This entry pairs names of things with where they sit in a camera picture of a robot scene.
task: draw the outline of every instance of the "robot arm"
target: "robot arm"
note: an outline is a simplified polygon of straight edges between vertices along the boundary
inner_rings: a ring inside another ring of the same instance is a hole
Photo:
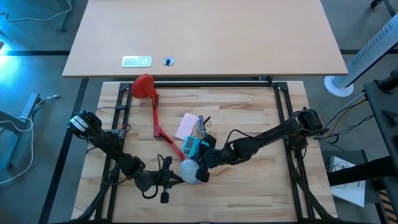
[[[195,177],[202,182],[208,182],[208,168],[246,162],[260,148],[282,138],[288,138],[289,147],[292,149],[303,149],[307,145],[306,137],[323,134],[326,131],[317,112],[304,109],[295,112],[291,118],[282,124],[257,136],[247,136],[230,142],[227,139],[224,148],[221,150],[201,144],[199,155],[197,155],[199,169]]]
[[[167,189],[175,184],[182,183],[183,180],[175,175],[170,170],[172,163],[171,157],[165,159],[158,155],[158,159],[163,160],[163,166],[159,171],[146,171],[145,164],[136,156],[123,152],[123,136],[112,131],[102,130],[101,120],[91,112],[82,111],[74,116],[68,122],[68,129],[80,139],[84,139],[92,143],[92,145],[100,148],[110,158],[114,159],[120,167],[122,173],[129,179],[134,179],[135,184],[141,190],[144,198],[153,198],[153,196],[146,196],[144,192],[154,186],[163,186],[164,192],[161,195],[160,201],[167,203],[169,195]]]

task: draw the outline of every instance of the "red desk lamp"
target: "red desk lamp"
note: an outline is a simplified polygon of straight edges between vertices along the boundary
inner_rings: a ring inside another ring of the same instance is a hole
[[[178,148],[178,146],[174,143],[172,139],[168,137],[168,135],[162,130],[159,126],[159,116],[157,109],[159,107],[159,94],[156,93],[155,90],[155,81],[154,78],[149,74],[140,75],[132,85],[131,94],[135,98],[143,99],[147,97],[151,97],[152,99],[152,115],[154,118],[154,136],[155,138],[164,138],[173,149],[175,153],[181,158],[181,160],[185,159],[184,154]]]

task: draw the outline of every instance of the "light wood desk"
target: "light wood desk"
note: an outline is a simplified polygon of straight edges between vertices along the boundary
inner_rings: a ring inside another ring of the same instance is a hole
[[[122,58],[151,56],[149,68]],[[164,66],[165,57],[174,65]],[[90,0],[64,77],[346,75],[320,0]]]
[[[288,82],[293,110],[308,106],[302,82]],[[98,107],[115,106],[119,83],[103,84]],[[211,134],[222,148],[227,134],[239,129],[259,134],[279,125],[275,94],[269,87],[158,88],[159,120],[164,131],[173,136],[185,112],[211,116]],[[140,104],[133,100],[132,105]],[[96,112],[103,129],[110,129],[113,109]],[[146,170],[157,170],[156,155],[173,156],[172,169],[178,175],[180,159],[163,140],[153,137],[151,103],[131,107],[131,131],[124,152],[140,157]],[[231,139],[241,137],[233,134]],[[310,189],[325,209],[336,217],[328,178],[318,141],[308,139],[305,156]],[[183,142],[176,142],[182,147]],[[76,196],[73,218],[81,214],[100,189],[105,154],[100,149],[86,155]],[[169,190],[170,202],[142,198],[134,181],[118,187],[114,222],[294,222],[297,221],[290,189],[283,141],[263,147],[250,161],[237,166],[220,166],[211,171],[207,184],[180,184]],[[105,200],[104,210],[108,203]]]

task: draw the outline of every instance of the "wooden table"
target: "wooden table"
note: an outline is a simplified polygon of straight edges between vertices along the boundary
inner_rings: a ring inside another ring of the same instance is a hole
[[[288,82],[294,110],[308,106],[302,82]],[[103,84],[98,107],[115,106],[119,83]],[[158,88],[160,125],[173,136],[184,113],[211,116],[211,134],[221,148],[227,134],[239,129],[258,134],[279,125],[273,88],[200,87]],[[133,105],[141,100],[134,99]],[[113,109],[96,112],[103,129],[110,129]],[[147,170],[157,170],[156,155],[173,156],[172,169],[179,173],[180,159],[163,140],[153,137],[150,102],[132,107],[124,152],[140,157]],[[233,134],[231,139],[241,137]],[[325,209],[336,216],[328,178],[318,141],[308,139],[305,156],[308,182]],[[73,218],[81,214],[98,193],[105,154],[100,149],[86,155],[76,196]],[[180,184],[169,190],[170,202],[160,203],[160,194],[152,200],[142,198],[133,180],[118,187],[114,222],[294,222],[295,216],[289,172],[283,141],[263,147],[253,158],[238,166],[220,166],[211,170],[207,184]],[[305,210],[301,195],[302,207]]]
[[[124,56],[151,56],[123,68]],[[162,64],[173,57],[174,65]],[[90,0],[64,77],[346,75],[320,0]]]

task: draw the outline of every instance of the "black cable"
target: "black cable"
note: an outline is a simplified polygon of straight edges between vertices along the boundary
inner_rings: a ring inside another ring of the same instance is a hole
[[[305,155],[307,155],[307,147],[304,148],[303,159],[304,159]]]
[[[350,126],[349,128],[347,128],[346,130],[337,132],[337,134],[339,134],[339,135],[347,134],[347,133],[349,133],[350,131],[352,131],[354,128],[356,128],[356,127],[358,127],[359,125],[361,125],[363,122],[369,121],[369,120],[370,120],[371,118],[373,118],[373,117],[374,117],[374,115],[368,116],[368,117],[364,118],[361,122],[359,122],[357,125],[352,125],[352,126]]]
[[[163,156],[160,155],[160,154],[158,154],[158,155],[157,155],[157,164],[159,165],[159,173],[157,174],[158,180],[160,180],[160,171],[162,170],[162,166],[161,166],[161,164],[160,164],[160,159],[162,159],[162,160],[163,160],[163,163],[164,163],[164,158],[163,158]],[[143,196],[145,199],[152,199],[152,198],[156,197],[158,190],[159,190],[159,186],[158,186],[158,185],[155,185],[155,193],[154,193],[153,195],[151,195],[151,196],[146,196],[145,193],[142,192],[142,196]]]
[[[126,127],[128,127],[129,129],[126,129],[126,131],[124,132],[124,134],[122,134],[122,136],[120,136],[120,138],[124,138],[126,136],[126,134],[131,130],[130,124],[126,124]]]
[[[316,140],[321,140],[321,139],[328,139],[328,138],[332,138],[332,137],[335,137],[335,136],[336,136],[336,137],[337,137],[336,140],[333,141],[333,142],[330,142],[330,143],[334,144],[334,143],[336,143],[336,142],[338,141],[339,136],[344,135],[344,134],[348,134],[348,133],[349,133],[350,131],[352,131],[354,128],[356,128],[356,127],[358,127],[359,125],[361,125],[363,122],[369,121],[373,116],[374,116],[374,115],[367,116],[366,118],[364,118],[364,119],[363,119],[361,122],[359,122],[358,124],[352,125],[352,126],[348,127],[348,128],[345,129],[345,130],[342,130],[342,131],[337,132],[336,134],[332,134],[332,135],[330,135],[330,136],[328,136],[328,137],[324,137],[324,138],[314,138],[314,139],[316,139]]]
[[[232,130],[232,131],[229,132],[228,137],[227,137],[226,140],[225,140],[225,144],[230,143],[230,142],[228,142],[228,141],[229,141],[229,138],[231,137],[232,133],[234,133],[234,132],[237,132],[237,133],[239,133],[239,134],[242,134],[243,136],[246,136],[246,137],[248,137],[248,138],[261,139],[261,138],[257,138],[257,137],[255,137],[255,136],[250,136],[250,135],[248,135],[248,134],[246,134],[246,133],[243,133],[242,131],[240,131],[240,130],[238,130],[238,129],[234,129],[234,130]]]
[[[344,109],[341,109],[341,110],[339,110],[339,112],[337,112],[335,115],[334,115],[334,117],[332,117],[332,119],[325,125],[325,127],[324,128],[326,128],[341,112],[343,112],[344,110],[348,110],[348,109],[350,109],[350,108],[353,108],[353,107],[355,107],[355,106],[358,106],[358,105],[360,105],[361,103],[363,103],[364,102],[364,100],[363,101],[360,101],[360,102],[358,102],[358,103],[356,103],[356,104],[354,104],[354,105],[352,105],[352,106],[349,106],[349,107],[346,107],[346,108],[344,108]]]
[[[126,177],[125,179],[119,181],[119,182],[116,182],[116,183],[107,183],[107,182],[105,182],[104,180],[102,180],[102,183],[103,183],[104,185],[114,186],[114,185],[119,185],[119,184],[123,183],[123,182],[126,181],[126,180],[128,180],[127,177]]]
[[[140,103],[140,104],[138,104],[138,105],[131,105],[130,107],[141,106],[141,105],[147,103],[149,99],[150,99],[150,97],[148,97],[148,98],[146,99],[145,102]],[[99,109],[106,109],[106,108],[107,108],[107,109],[116,109],[115,106],[102,106],[102,107],[99,107],[99,108],[97,108],[97,109],[95,109],[95,110],[97,111],[97,110],[99,110]]]
[[[340,146],[336,146],[335,144],[333,144],[333,143],[331,143],[331,142],[324,141],[324,140],[322,140],[322,139],[319,139],[319,141],[321,141],[321,142],[325,142],[325,143],[328,143],[328,144],[331,144],[332,146],[335,146],[336,148],[338,148],[338,149],[340,149],[340,150],[342,150],[342,151],[345,151],[345,149],[343,149],[342,147],[340,147]]]
[[[96,149],[96,148],[97,148],[96,146],[93,146],[93,147],[87,149],[87,150],[86,150],[86,154],[87,154],[88,152],[90,152],[91,150]]]
[[[341,161],[341,162],[337,162],[337,163],[336,163],[335,165],[333,165],[333,166],[326,166],[326,167],[325,167],[326,172],[335,172],[335,171],[339,171],[339,170],[336,170],[336,167],[338,167],[338,166],[340,166],[340,168],[341,168],[340,170],[349,168],[348,163],[346,163],[346,162],[344,162],[344,161]],[[343,184],[343,186],[341,186],[341,187],[338,187],[338,186],[339,186],[339,185],[333,186],[333,187],[335,187],[335,188],[337,188],[337,189],[343,189],[343,188],[347,187],[347,184]]]

